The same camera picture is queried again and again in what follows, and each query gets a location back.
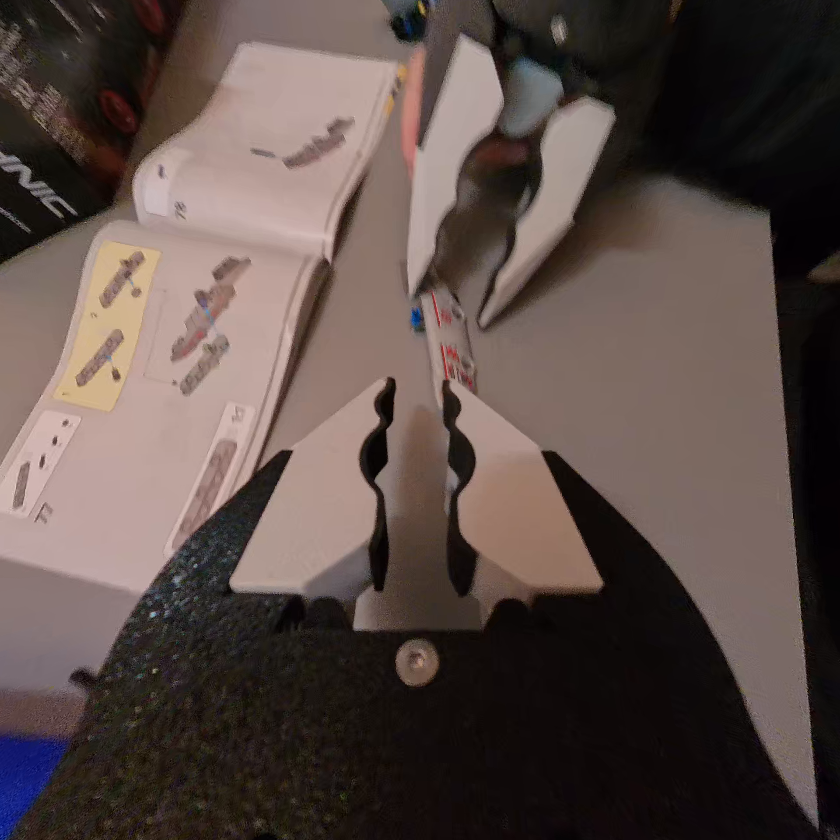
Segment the black cardboard box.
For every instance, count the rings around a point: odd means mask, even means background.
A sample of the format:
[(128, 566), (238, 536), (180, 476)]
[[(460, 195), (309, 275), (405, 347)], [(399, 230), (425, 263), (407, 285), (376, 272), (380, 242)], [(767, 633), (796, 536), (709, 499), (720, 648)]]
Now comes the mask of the black cardboard box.
[(1, 2), (1, 258), (106, 209), (184, 1)]

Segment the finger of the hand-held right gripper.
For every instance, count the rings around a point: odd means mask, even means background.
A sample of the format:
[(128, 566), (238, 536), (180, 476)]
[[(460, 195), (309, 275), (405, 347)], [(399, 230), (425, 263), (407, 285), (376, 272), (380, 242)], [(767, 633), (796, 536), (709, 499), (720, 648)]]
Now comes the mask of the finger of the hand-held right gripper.
[(516, 222), (511, 253), (481, 305), (481, 329), (513, 302), (570, 230), (614, 121), (613, 108), (592, 98), (577, 99), (552, 114), (540, 146), (539, 188)]
[(467, 153), (497, 123), (503, 96), (489, 48), (460, 35), (416, 151), (406, 246), (406, 291), (413, 298), (436, 249), (438, 229), (454, 207)]

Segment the small black toy part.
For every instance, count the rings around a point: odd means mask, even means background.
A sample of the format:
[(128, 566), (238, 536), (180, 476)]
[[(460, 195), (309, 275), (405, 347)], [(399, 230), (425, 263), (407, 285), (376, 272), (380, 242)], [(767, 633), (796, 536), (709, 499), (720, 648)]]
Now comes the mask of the small black toy part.
[(389, 26), (397, 40), (406, 44), (424, 40), (435, 1), (384, 1), (383, 4), (388, 10)]

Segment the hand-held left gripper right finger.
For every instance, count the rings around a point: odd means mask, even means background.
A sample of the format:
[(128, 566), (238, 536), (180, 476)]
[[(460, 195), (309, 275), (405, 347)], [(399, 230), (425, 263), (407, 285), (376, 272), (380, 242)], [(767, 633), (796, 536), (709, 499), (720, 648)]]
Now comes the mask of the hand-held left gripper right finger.
[(540, 446), (456, 381), (445, 381), (446, 562), (488, 624), (504, 601), (585, 596), (604, 585)]

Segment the grey desk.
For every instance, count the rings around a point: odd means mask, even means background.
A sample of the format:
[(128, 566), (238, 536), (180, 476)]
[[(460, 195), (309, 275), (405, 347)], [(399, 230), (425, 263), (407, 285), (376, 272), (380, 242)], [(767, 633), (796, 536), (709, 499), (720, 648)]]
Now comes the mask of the grey desk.
[[(134, 146), (139, 161), (203, 108), (239, 43), (404, 60), (381, 2), (195, 2)], [(2, 457), (53, 374), (81, 266), (126, 202), (2, 265)], [(398, 118), (311, 321), (262, 462), (373, 380), (395, 377), (382, 474), (391, 562), (361, 629), (477, 627), (448, 586), (445, 430), (426, 345), (407, 325), (409, 185)], [(506, 318), (472, 339), (478, 394), (561, 455), (649, 541), (717, 636), (765, 747), (817, 818), (800, 582), (767, 218), (667, 178), (602, 195)], [(71, 689), (98, 669), (139, 582), (41, 572), (2, 547), (2, 692)]]

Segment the grey toy brick assembly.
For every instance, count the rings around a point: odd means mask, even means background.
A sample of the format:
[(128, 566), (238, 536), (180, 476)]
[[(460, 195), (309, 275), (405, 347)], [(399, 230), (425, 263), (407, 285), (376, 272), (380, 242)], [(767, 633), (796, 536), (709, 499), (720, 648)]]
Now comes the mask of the grey toy brick assembly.
[(457, 382), (475, 392), (477, 368), (466, 315), (457, 297), (446, 286), (426, 289), (411, 306), (410, 324), (427, 342), (438, 409), (444, 407), (444, 381)]

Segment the open instruction booklet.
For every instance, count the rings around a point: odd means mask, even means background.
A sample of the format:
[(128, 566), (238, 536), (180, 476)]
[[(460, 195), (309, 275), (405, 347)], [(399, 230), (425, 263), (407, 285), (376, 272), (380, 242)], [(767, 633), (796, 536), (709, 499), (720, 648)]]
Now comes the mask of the open instruction booklet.
[(256, 471), (397, 64), (240, 45), (91, 242), (2, 463), (2, 565), (142, 592)]

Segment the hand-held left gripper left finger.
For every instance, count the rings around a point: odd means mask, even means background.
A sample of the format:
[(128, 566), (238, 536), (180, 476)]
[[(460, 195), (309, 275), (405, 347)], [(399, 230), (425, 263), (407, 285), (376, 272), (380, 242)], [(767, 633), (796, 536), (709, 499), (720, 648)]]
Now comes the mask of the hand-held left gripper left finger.
[(377, 477), (388, 462), (396, 381), (383, 377), (292, 449), (229, 579), (233, 593), (354, 607), (382, 592), (390, 544)]

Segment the blue plastic bin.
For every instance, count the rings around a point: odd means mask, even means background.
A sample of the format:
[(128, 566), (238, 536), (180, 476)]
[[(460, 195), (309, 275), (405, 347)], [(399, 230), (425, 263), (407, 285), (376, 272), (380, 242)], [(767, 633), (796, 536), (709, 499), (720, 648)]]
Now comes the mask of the blue plastic bin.
[(2, 839), (11, 836), (39, 797), (69, 745), (63, 738), (1, 737)]

